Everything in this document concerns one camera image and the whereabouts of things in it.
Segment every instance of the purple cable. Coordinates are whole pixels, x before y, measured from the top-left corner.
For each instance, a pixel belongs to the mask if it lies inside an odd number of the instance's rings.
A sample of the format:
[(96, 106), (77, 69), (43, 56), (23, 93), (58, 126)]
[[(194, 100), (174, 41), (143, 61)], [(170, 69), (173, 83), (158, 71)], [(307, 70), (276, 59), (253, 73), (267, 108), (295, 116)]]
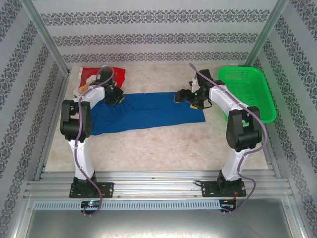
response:
[(243, 175), (240, 173), (240, 168), (241, 168), (242, 162), (244, 161), (246, 155), (249, 155), (249, 154), (258, 152), (258, 151), (262, 150), (262, 149), (265, 147), (265, 145), (266, 145), (266, 143), (267, 143), (267, 131), (266, 131), (265, 125), (263, 124), (263, 122), (261, 121), (261, 119), (260, 119), (257, 115), (255, 115), (253, 112), (251, 112), (249, 109), (247, 109), (246, 107), (244, 107), (243, 105), (241, 105), (241, 102), (238, 101), (229, 91), (224, 90), (224, 89), (221, 88), (219, 85), (217, 85), (215, 82), (213, 82), (211, 79), (207, 78), (207, 77), (204, 76), (202, 73), (200, 73), (200, 72), (195, 68), (195, 66), (194, 66), (192, 63), (190, 63), (189, 66), (190, 66), (197, 74), (199, 74), (201, 77), (203, 77), (203, 78), (206, 79), (208, 82), (212, 83), (215, 87), (217, 87), (220, 91), (222, 91), (222, 92), (224, 92), (226, 95), (228, 95), (228, 97), (231, 98), (236, 104), (238, 104), (239, 107), (241, 107), (241, 108), (244, 109), (246, 112), (248, 112), (249, 114), (251, 114), (251, 115), (258, 121), (258, 123), (261, 125), (262, 130), (263, 130), (263, 132), (264, 132), (264, 142), (263, 142), (262, 146), (261, 146), (260, 148), (258, 148), (258, 149), (251, 150), (251, 151), (248, 151), (248, 152), (244, 153), (244, 154), (242, 155), (240, 161), (239, 161), (238, 168), (237, 168), (237, 173), (238, 173), (238, 175), (239, 175), (241, 178), (243, 178), (243, 179), (252, 181), (252, 182), (253, 182), (253, 188), (252, 188), (251, 192), (249, 193), (249, 195), (247, 196), (247, 198), (242, 202), (242, 204), (241, 204), (238, 208), (236, 208), (234, 211), (231, 212), (231, 213), (234, 213), (234, 212), (238, 211), (242, 206), (244, 206), (244, 204), (249, 200), (249, 198), (252, 196), (254, 190), (256, 189), (256, 182), (255, 182), (255, 180), (252, 179), (252, 178), (245, 177), (245, 176), (243, 176)]
[[(92, 88), (88, 89), (86, 92), (84, 92), (84, 93), (79, 97), (79, 100), (78, 100), (79, 131), (78, 131), (78, 135), (77, 135), (77, 137), (76, 137), (76, 139), (75, 139), (75, 149), (74, 149), (75, 163), (76, 163), (76, 165), (77, 165), (79, 171), (80, 171), (80, 172), (86, 177), (86, 179), (97, 189), (97, 191), (98, 191), (98, 193), (99, 193), (99, 196), (100, 196), (100, 204), (99, 204), (99, 207), (97, 208), (97, 210), (96, 210), (94, 213), (92, 213), (92, 214), (89, 215), (90, 217), (93, 216), (93, 215), (95, 215), (95, 214), (97, 214), (97, 213), (99, 212), (99, 210), (100, 210), (100, 208), (101, 208), (101, 205), (102, 205), (102, 203), (103, 203), (103, 195), (102, 195), (100, 189), (98, 188), (97, 184), (95, 184), (95, 183), (88, 177), (88, 175), (82, 170), (82, 167), (80, 166), (80, 164), (79, 164), (79, 162), (78, 162), (78, 158), (77, 158), (78, 140), (79, 140), (79, 138), (80, 138), (80, 136), (81, 136), (81, 131), (82, 131), (82, 128), (83, 128), (82, 111), (81, 111), (81, 101), (82, 101), (82, 99), (84, 98), (84, 96), (86, 96), (90, 91), (92, 91), (93, 89), (95, 89), (95, 88), (97, 88), (97, 87), (100, 87), (100, 86), (102, 86), (102, 85), (108, 83), (108, 82), (113, 78), (114, 69), (113, 69), (111, 66), (105, 66), (105, 67), (102, 67), (102, 68), (100, 68), (100, 69), (98, 70), (98, 73), (97, 73), (97, 75), (96, 75), (96, 80), (97, 80), (97, 77), (98, 77), (98, 75), (100, 74), (100, 72), (103, 71), (105, 68), (110, 68), (110, 69), (111, 69), (112, 75), (110, 76), (110, 78), (107, 79), (105, 82), (102, 82), (102, 83), (96, 85), (95, 87), (92, 87)], [(86, 216), (85, 211), (86, 211), (86, 207), (85, 207), (84, 210), (83, 210), (84, 216)]]

